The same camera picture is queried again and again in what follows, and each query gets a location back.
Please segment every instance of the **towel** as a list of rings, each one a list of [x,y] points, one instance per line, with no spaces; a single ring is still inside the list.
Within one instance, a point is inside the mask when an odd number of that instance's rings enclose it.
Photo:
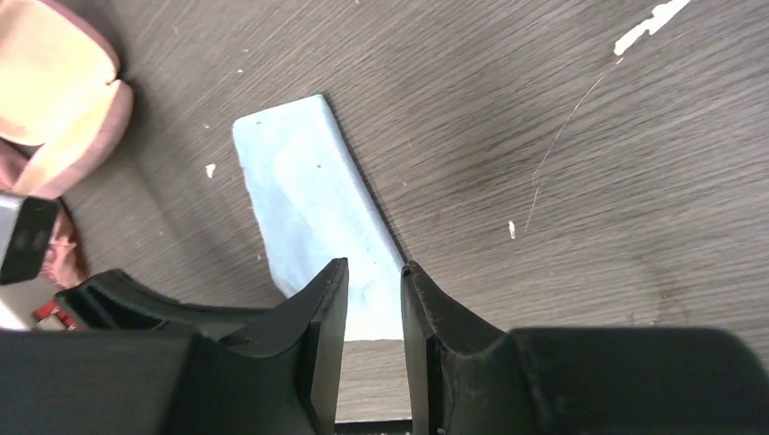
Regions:
[[[235,121],[269,272],[295,295],[332,258],[350,268],[345,340],[402,340],[404,265],[322,95]]]

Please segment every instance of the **paint chip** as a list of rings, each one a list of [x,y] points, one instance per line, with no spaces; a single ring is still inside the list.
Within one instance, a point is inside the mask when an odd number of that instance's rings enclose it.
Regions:
[[[633,27],[614,43],[614,54],[617,56],[624,54],[625,51],[646,32],[646,30],[649,30],[649,34],[655,34],[657,30],[667,24],[678,11],[688,5],[689,1],[690,0],[670,0],[662,5],[655,6],[651,11],[651,14],[654,16],[653,18],[648,18],[641,22],[641,24]]]

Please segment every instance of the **scratch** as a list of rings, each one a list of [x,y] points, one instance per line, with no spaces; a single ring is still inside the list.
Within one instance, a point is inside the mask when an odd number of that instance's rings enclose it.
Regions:
[[[590,95],[591,92],[593,92],[594,89],[596,89],[601,83],[601,81],[606,77],[609,73],[611,73],[614,68],[619,65],[625,57],[620,57],[616,62],[614,62],[613,65],[611,65],[611,68],[609,68],[606,72],[602,73],[598,80],[596,80],[595,83],[593,83],[592,86],[590,86],[590,89],[588,89],[587,92],[585,92],[584,95],[582,95],[582,98],[579,99],[577,102],[577,105],[574,106],[574,109],[571,110],[571,113],[569,113],[569,116],[566,117],[566,120],[560,125],[560,128],[558,129],[558,132],[555,134],[555,138],[553,138],[552,142],[550,143],[550,147],[548,148],[547,152],[545,152],[545,155],[542,157],[542,160],[540,161],[540,164],[537,166],[537,168],[534,170],[534,173],[531,175],[531,186],[534,188],[537,188],[534,191],[534,200],[531,202],[531,210],[529,211],[529,218],[526,219],[526,227],[523,229],[523,232],[525,233],[529,229],[529,222],[531,221],[531,215],[534,214],[534,206],[537,205],[537,195],[540,193],[540,183],[539,179],[537,178],[537,175],[540,173],[540,169],[542,169],[542,165],[545,164],[545,160],[548,159],[550,156],[550,153],[553,151],[553,148],[555,148],[555,144],[558,142],[558,138],[560,137],[560,134],[563,132],[563,129],[566,128],[566,124],[571,121],[571,118],[574,116],[574,113],[579,109],[579,106],[582,105],[582,103],[585,101],[586,98],[588,98],[588,95]]]

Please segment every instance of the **light blue cloth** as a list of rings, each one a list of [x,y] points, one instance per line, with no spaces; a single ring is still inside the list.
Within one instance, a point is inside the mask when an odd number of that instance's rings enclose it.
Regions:
[[[232,134],[277,288],[290,297],[347,257],[345,340],[402,340],[404,261],[323,96],[240,118]]]

